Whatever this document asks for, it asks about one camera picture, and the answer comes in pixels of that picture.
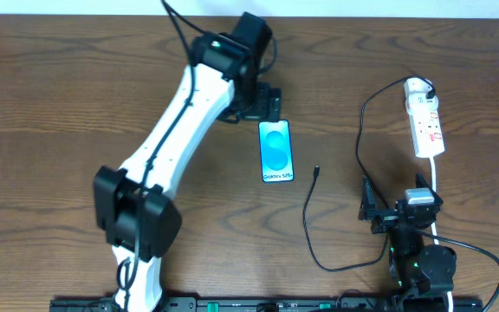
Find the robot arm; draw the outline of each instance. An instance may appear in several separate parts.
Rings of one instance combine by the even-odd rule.
[[[152,311],[161,298],[161,257],[182,224],[172,200],[190,157],[214,120],[278,121],[280,90],[257,82],[262,54],[271,37],[269,26],[261,18],[244,13],[231,34],[204,33],[196,38],[191,52],[196,78],[191,105],[158,150],[155,160],[147,164],[191,91],[190,65],[172,103],[141,147],[118,171],[103,166],[96,174],[97,224],[106,232],[117,263],[132,263],[135,251],[139,253],[135,272],[128,272],[131,269],[128,264],[119,267],[120,285],[125,285],[126,276],[134,273],[136,276],[128,291],[120,289],[115,295],[115,302],[122,309]],[[152,166],[152,170],[146,185],[141,185],[146,166]]]

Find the blue phone screen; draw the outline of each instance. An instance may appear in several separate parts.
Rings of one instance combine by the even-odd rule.
[[[290,130],[286,120],[259,123],[263,182],[294,179]]]

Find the black cable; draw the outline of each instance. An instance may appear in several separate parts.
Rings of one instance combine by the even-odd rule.
[[[144,196],[144,193],[146,191],[146,183],[147,183],[147,177],[149,175],[149,172],[153,169],[153,161],[157,158],[157,154],[159,152],[159,149],[163,146],[165,143],[166,139],[169,137],[171,134],[172,130],[174,127],[178,124],[180,121],[180,118],[182,118],[182,115],[185,113],[186,109],[191,105],[191,100],[193,98],[193,95],[195,93],[196,89],[196,74],[195,74],[195,68],[193,66],[193,63],[191,61],[191,51],[190,48],[188,47],[188,42],[186,41],[186,38],[184,34],[182,33],[182,30],[180,29],[180,26],[178,25],[176,19],[174,18],[173,14],[178,17],[181,21],[192,27],[193,29],[204,33],[203,30],[201,30],[198,26],[190,23],[188,20],[186,20],[183,16],[181,16],[175,9],[173,9],[165,0],[161,0],[161,3],[165,7],[165,10],[168,14],[168,16],[171,18],[172,25],[174,26],[175,30],[178,33],[178,37],[180,38],[180,41],[182,42],[182,46],[184,47],[186,57],[188,59],[188,64],[190,66],[190,74],[191,74],[191,87],[190,87],[190,93],[188,94],[188,97],[185,100],[185,104],[182,106],[180,109],[180,112],[178,112],[178,115],[176,118],[172,121],[172,124],[169,126],[169,128],[166,130],[165,134],[163,134],[163,137],[153,150],[152,154],[150,157],[147,159],[146,162],[146,168],[144,170],[144,174],[142,176],[142,180],[140,182],[140,190],[139,190],[139,195]],[[120,271],[122,270],[123,267],[128,266],[130,264],[130,259],[127,258],[125,259],[120,265],[119,268],[117,269],[117,281],[119,284],[119,288],[124,290],[126,292],[125,296],[125,310],[127,310],[127,300],[129,297],[128,290],[133,286],[134,280],[136,278],[136,273],[138,270],[138,263],[139,263],[139,249],[140,249],[140,237],[141,237],[141,220],[139,217],[136,219],[136,228],[137,228],[137,233],[136,233],[136,238],[134,242],[134,261],[133,261],[133,270],[132,270],[132,275],[128,276],[128,270],[126,271],[125,275],[125,284],[122,285],[120,282]]]
[[[276,63],[276,57],[278,56],[278,51],[276,47],[276,38],[273,36],[273,60],[269,63],[269,65],[264,68],[259,69],[259,75],[265,74],[270,71]]]
[[[374,184],[373,182],[373,178],[371,178],[371,176],[369,175],[369,173],[367,172],[367,170],[365,169],[365,166],[363,166],[363,164],[361,163],[361,159],[360,159],[360,140],[361,140],[361,134],[363,133],[363,124],[364,124],[364,118],[365,118],[365,109],[367,107],[367,104],[369,103],[369,101],[371,101],[375,96],[383,93],[385,90],[387,90],[388,88],[402,82],[402,81],[406,81],[410,78],[419,78],[420,80],[424,81],[426,84],[428,84],[432,90],[429,91],[426,95],[426,98],[427,99],[431,99],[434,97],[434,95],[436,94],[436,91],[434,89],[434,86],[432,85],[432,83],[430,83],[429,81],[427,81],[425,78],[421,77],[421,76],[417,76],[417,75],[409,75],[409,76],[406,76],[404,78],[400,78],[394,82],[392,82],[391,84],[387,85],[386,87],[380,89],[379,91],[375,92],[373,95],[369,96],[369,98],[365,101],[365,103],[363,103],[363,108],[361,109],[361,118],[360,118],[360,130],[357,132],[357,139],[355,141],[355,158],[357,159],[357,162],[358,164],[360,164],[360,167],[361,167],[361,170],[363,171],[363,174],[369,179],[369,182],[371,183],[371,187],[373,189],[373,191],[375,191],[377,193],[377,195],[379,195],[379,198],[380,200],[382,201],[382,203],[384,204],[384,206],[386,207],[386,209],[389,209],[390,208],[390,205],[388,204],[388,201],[386,200],[386,198],[384,197],[384,195],[382,195],[382,193],[379,191],[379,189],[377,188],[377,186]]]
[[[417,229],[414,226],[411,226],[411,228],[417,234],[423,235],[424,237],[428,237],[428,238],[432,238],[432,239],[437,239],[437,240],[442,241],[442,242],[446,242],[446,243],[449,243],[449,244],[454,244],[454,245],[457,245],[457,246],[468,248],[470,250],[474,250],[476,252],[480,252],[483,255],[485,255],[485,256],[491,258],[492,260],[494,260],[496,262],[496,264],[498,264],[498,267],[499,267],[499,258],[496,257],[494,254],[492,254],[491,252],[489,252],[487,250],[484,250],[484,249],[482,249],[480,247],[476,247],[475,245],[463,243],[463,242],[460,242],[460,241],[457,241],[457,240],[454,240],[454,239],[449,239],[449,238],[446,238],[446,237],[440,237],[440,236],[437,236],[437,235],[432,235],[432,234],[427,233],[425,231],[421,231],[421,230]],[[494,291],[494,294],[492,295],[492,297],[489,299],[489,301],[484,306],[483,312],[488,311],[490,309],[490,307],[492,307],[492,304],[494,304],[494,301],[496,300],[496,298],[498,297],[498,295],[499,295],[499,281],[498,281],[498,285],[496,286],[496,290]]]
[[[344,298],[350,292],[359,293],[361,295],[361,297],[367,301],[367,304],[369,304],[369,307],[371,307],[371,309],[374,310],[374,305],[369,301],[369,298],[365,297],[365,294],[363,293],[363,291],[361,291],[359,289],[347,289],[346,291],[344,291],[338,297],[338,299],[336,299],[336,308],[341,308],[341,304],[342,304],[341,300],[342,300],[342,298]]]
[[[373,264],[377,263],[385,255],[386,246],[388,245],[388,236],[387,235],[386,235],[386,238],[385,238],[384,246],[382,247],[382,251],[380,252],[380,256],[377,259],[375,259],[375,260],[372,260],[372,261],[369,261],[369,262],[366,262],[366,263],[359,263],[359,264],[348,265],[346,267],[342,267],[342,268],[338,268],[338,269],[328,269],[328,268],[325,268],[324,266],[322,266],[322,264],[319,263],[319,260],[317,260],[317,257],[315,256],[315,253],[313,252],[313,247],[311,247],[311,237],[309,236],[308,222],[307,222],[307,220],[305,218],[305,215],[306,215],[306,212],[308,210],[308,204],[309,204],[309,200],[311,199],[311,194],[313,193],[313,189],[315,188],[315,183],[317,182],[317,177],[319,177],[319,170],[320,170],[319,166],[315,166],[315,169],[313,170],[313,183],[311,184],[311,188],[309,189],[308,198],[305,200],[305,204],[303,205],[303,213],[302,213],[302,217],[303,217],[303,230],[305,231],[305,238],[308,240],[309,252],[311,253],[311,257],[315,261],[315,264],[317,264],[317,266],[319,268],[321,268],[321,270],[324,270],[326,272],[342,272],[342,271],[345,271],[345,270],[362,268],[362,267],[365,267],[367,265],[373,265]]]

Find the blue circle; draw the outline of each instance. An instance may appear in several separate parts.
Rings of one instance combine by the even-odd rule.
[[[272,131],[267,134],[265,138],[267,143],[264,151],[264,161],[267,167],[272,170],[278,171],[286,167],[288,164],[288,155],[283,152],[284,149],[284,136],[278,131]]]

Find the wood grain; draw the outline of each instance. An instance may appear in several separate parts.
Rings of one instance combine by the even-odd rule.
[[[234,18],[193,18],[229,30]],[[382,237],[357,221],[354,158],[360,105],[411,73],[432,79],[446,153],[437,158],[441,235],[499,256],[499,21],[270,18],[295,181],[260,179],[257,124],[216,123],[186,169],[184,224],[165,256],[166,289],[202,296],[336,296],[395,287],[387,260],[328,274],[301,228],[309,207],[318,258],[366,261]],[[113,254],[95,226],[91,181],[140,145],[174,95],[185,58],[165,17],[0,16],[0,310],[43,311],[56,296],[116,288]],[[415,159],[397,87],[368,108],[361,155],[392,202],[428,161]],[[497,267],[457,249],[456,293],[488,300]],[[493,310],[499,311],[499,299]]]

